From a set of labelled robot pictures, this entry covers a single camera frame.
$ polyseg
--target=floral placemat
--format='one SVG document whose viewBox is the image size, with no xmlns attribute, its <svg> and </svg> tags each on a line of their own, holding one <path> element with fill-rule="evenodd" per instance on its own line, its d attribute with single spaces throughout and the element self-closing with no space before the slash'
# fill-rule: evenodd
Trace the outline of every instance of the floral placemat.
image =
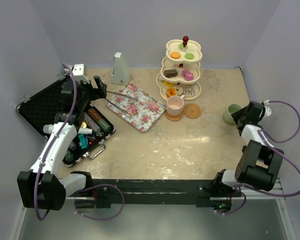
<svg viewBox="0 0 300 240">
<path fill-rule="evenodd" d="M 162 102 L 132 83 L 126 84 L 118 93 L 138 99 L 135 101 L 119 95 L 113 95 L 110 99 L 112 103 L 126 110 L 129 114 L 120 111 L 109 102 L 106 103 L 106 106 L 141 132 L 148 131 L 166 110 L 166 106 Z"/>
</svg>

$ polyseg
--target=white wall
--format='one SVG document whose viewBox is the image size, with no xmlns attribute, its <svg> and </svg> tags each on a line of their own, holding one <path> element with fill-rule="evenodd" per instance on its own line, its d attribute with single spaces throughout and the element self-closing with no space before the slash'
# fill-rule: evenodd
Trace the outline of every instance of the white wall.
<svg viewBox="0 0 300 240">
<path fill-rule="evenodd" d="M 280 0 L 31 0 L 60 59 L 159 67 L 166 42 L 187 35 L 204 67 L 242 66 Z"/>
<path fill-rule="evenodd" d="M 300 111 L 300 0 L 281 0 L 243 69 L 251 100 L 283 100 Z M 265 129 L 279 140 L 297 128 L 297 117 L 288 107 L 274 104 L 274 116 L 264 120 Z M 300 166 L 300 134 L 285 144 L 276 144 Z M 300 177 L 288 164 L 281 167 L 285 193 L 300 189 Z M 288 198 L 293 227 L 300 239 L 300 196 Z"/>
<path fill-rule="evenodd" d="M 44 146 L 15 111 L 29 96 L 55 81 L 61 62 L 28 0 L 0 0 L 0 240 L 7 239 L 20 202 L 17 176 Z"/>
</svg>

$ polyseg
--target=round wooden coaster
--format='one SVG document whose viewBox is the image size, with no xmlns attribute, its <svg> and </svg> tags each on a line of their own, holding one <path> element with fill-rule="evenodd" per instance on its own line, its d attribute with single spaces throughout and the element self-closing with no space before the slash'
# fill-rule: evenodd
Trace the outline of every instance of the round wooden coaster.
<svg viewBox="0 0 300 240">
<path fill-rule="evenodd" d="M 178 121 L 180 121 L 180 120 L 184 117 L 185 114 L 184 114 L 184 112 L 182 111 L 181 114 L 180 114 L 179 116 L 173 117 L 173 116 L 169 116 L 168 113 L 167 113 L 167 111 L 165 111 L 165 112 L 164 112 L 164 115 L 165 115 L 165 117 L 166 117 L 168 120 L 170 120 L 170 121 L 172 121 L 172 122 L 178 122 Z"/>
<path fill-rule="evenodd" d="M 190 119 L 197 119 L 201 115 L 201 108 L 194 103 L 186 105 L 183 111 L 184 114 Z"/>
</svg>

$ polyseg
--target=gray floor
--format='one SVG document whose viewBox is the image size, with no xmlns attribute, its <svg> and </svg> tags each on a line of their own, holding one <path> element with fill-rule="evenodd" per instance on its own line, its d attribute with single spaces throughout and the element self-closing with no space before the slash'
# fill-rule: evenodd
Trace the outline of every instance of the gray floor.
<svg viewBox="0 0 300 240">
<path fill-rule="evenodd" d="M 111 209 L 93 209 L 93 216 L 106 217 Z M 248 200 L 228 216 L 210 208 L 191 205 L 126 205 L 110 221 L 94 221 L 74 214 L 69 200 L 62 210 L 52 211 L 44 221 L 28 209 L 20 240 L 284 240 L 287 239 L 275 200 Z"/>
</svg>

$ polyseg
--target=cable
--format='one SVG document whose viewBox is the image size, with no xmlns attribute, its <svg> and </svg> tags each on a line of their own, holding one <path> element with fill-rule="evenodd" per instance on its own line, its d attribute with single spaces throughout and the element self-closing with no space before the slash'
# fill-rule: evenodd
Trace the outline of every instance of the cable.
<svg viewBox="0 0 300 240">
<path fill-rule="evenodd" d="M 119 188 L 117 188 L 117 187 L 114 186 L 114 185 L 111 185 L 111 184 L 99 184 L 99 185 L 95 185 L 95 186 L 89 187 L 89 188 L 87 188 L 87 189 L 83 189 L 83 190 L 77 191 L 77 193 L 89 191 L 89 190 L 96 189 L 96 188 L 99 188 L 99 187 L 112 187 L 112 188 L 116 189 L 116 190 L 120 193 L 121 198 L 122 198 L 122 205 L 121 205 L 120 210 L 119 210 L 115 215 L 110 216 L 110 217 L 105 217 L 105 218 L 94 217 L 94 216 L 89 216 L 89 215 L 86 215 L 86 214 L 83 214 L 82 212 L 80 212 L 80 211 L 77 209 L 76 203 L 74 203 L 75 213 L 78 213 L 78 214 L 81 215 L 82 217 L 85 217 L 85 218 L 88 218 L 88 219 L 92 219 L 92 220 L 107 221 L 107 220 L 114 219 L 116 216 L 118 216 L 118 215 L 122 212 L 122 210 L 123 210 L 124 207 L 125 207 L 125 198 L 124 198 L 124 194 L 122 193 L 122 191 L 121 191 Z"/>
<path fill-rule="evenodd" d="M 49 211 L 50 211 L 50 210 L 47 210 L 47 211 L 45 212 L 44 216 L 41 216 L 41 215 L 40 215 L 40 212 L 39 212 L 39 207 L 38 207 L 38 185 L 39 185 L 40 174 L 41 174 L 42 168 L 44 167 L 44 163 L 45 163 L 45 161 L 46 161 L 47 155 L 48 155 L 50 149 L 52 148 L 52 146 L 54 145 L 54 143 L 55 143 L 55 141 L 56 141 L 56 139 L 57 139 L 56 136 L 59 136 L 59 134 L 61 133 L 61 131 L 62 131 L 63 128 L 65 127 L 65 125 L 68 123 L 68 121 L 69 121 L 69 119 L 71 118 L 72 113 L 73 113 L 73 111 L 74 111 L 74 109 L 75 109 L 76 101 L 77 101 L 77 84 L 76 84 L 76 80 L 75 80 L 74 73 L 72 72 L 72 69 L 71 69 L 66 63 L 63 63 L 62 65 L 63 65 L 63 67 L 65 67 L 66 69 L 68 69 L 69 72 L 70 72 L 70 78 L 71 78 L 71 80 L 72 80 L 72 82 L 73 82 L 73 101 L 72 101 L 72 106 L 71 106 L 71 109 L 70 109 L 70 111 L 69 111 L 69 114 L 68 114 L 68 116 L 66 117 L 64 123 L 62 124 L 61 128 L 60 128 L 59 131 L 56 133 L 56 135 L 54 135 L 54 136 L 52 137 L 52 140 L 51 140 L 50 144 L 49 144 L 48 147 L 46 148 L 46 150 L 45 150 L 45 152 L 44 152 L 44 154 L 43 154 L 41 163 L 40 163 L 40 165 L 39 165 L 38 172 L 37 172 L 36 177 L 35 177 L 34 194 L 33 194 L 33 195 L 34 195 L 34 197 L 33 197 L 33 198 L 34 198 L 34 201 L 33 201 L 33 202 L 34 202 L 34 209 L 35 209 L 36 217 L 37 217 L 40 221 L 44 220 L 44 219 L 47 217 L 47 215 L 48 215 L 48 213 L 49 213 Z"/>
<path fill-rule="evenodd" d="M 219 212 L 217 210 L 215 210 L 214 212 L 217 213 L 217 214 L 221 214 L 221 215 L 229 215 L 229 214 L 233 214 L 236 211 L 240 210 L 246 204 L 246 201 L 247 201 L 247 196 L 240 190 L 241 186 L 242 185 L 235 185 L 235 186 L 233 186 L 234 190 L 237 191 L 238 193 L 240 193 L 244 197 L 244 200 L 243 200 L 243 202 L 241 203 L 240 206 L 238 206 L 236 209 L 230 210 L 228 212 Z"/>
<path fill-rule="evenodd" d="M 299 123 L 298 123 L 298 128 L 297 128 L 297 130 L 295 131 L 295 133 L 294 133 L 291 137 L 287 138 L 286 140 L 277 141 L 277 140 L 275 140 L 272 136 L 270 136 L 270 134 L 269 134 L 267 131 L 265 131 L 265 130 L 263 130 L 263 129 L 261 130 L 261 131 L 264 132 L 264 134 L 266 134 L 273 142 L 275 142 L 275 143 L 277 143 L 277 144 L 283 144 L 283 143 L 286 143 L 286 142 L 290 141 L 291 139 L 293 139 L 293 138 L 299 133 L 299 131 L 300 131 L 300 113 L 298 112 L 298 110 L 297 110 L 294 106 L 292 106 L 290 103 L 287 103 L 287 102 L 285 102 L 285 101 L 269 101 L 269 103 L 280 103 L 280 104 L 288 105 L 289 107 L 291 107 L 291 108 L 295 111 L 296 115 L 298 116 L 298 121 L 299 121 Z"/>
<path fill-rule="evenodd" d="M 258 130 L 258 134 L 260 136 L 260 138 L 262 139 L 262 141 L 265 143 L 265 145 L 270 148 L 272 151 L 274 151 L 275 153 L 279 154 L 282 158 L 284 158 L 285 160 L 287 160 L 288 163 L 290 163 L 296 170 L 297 172 L 300 174 L 300 168 L 287 156 L 283 155 L 281 152 L 279 152 L 277 149 L 275 149 L 274 147 L 272 147 L 267 139 L 263 136 L 263 134 L 261 133 L 260 130 Z M 299 191 L 296 191 L 296 192 L 293 192 L 293 193 L 289 193 L 289 194 L 276 194 L 276 193 L 270 193 L 270 192 L 267 192 L 267 191 L 261 191 L 261 190 L 258 190 L 258 189 L 255 189 L 254 187 L 252 186 L 249 186 L 249 185 L 243 185 L 245 188 L 247 189 L 250 189 L 250 190 L 253 190 L 253 191 L 256 191 L 258 193 L 261 193 L 261 194 L 266 194 L 266 195 L 269 195 L 269 196 L 274 196 L 274 197 L 283 197 L 283 198 L 287 198 L 287 197 L 294 197 L 294 196 L 297 196 L 300 194 L 300 190 Z"/>
</svg>

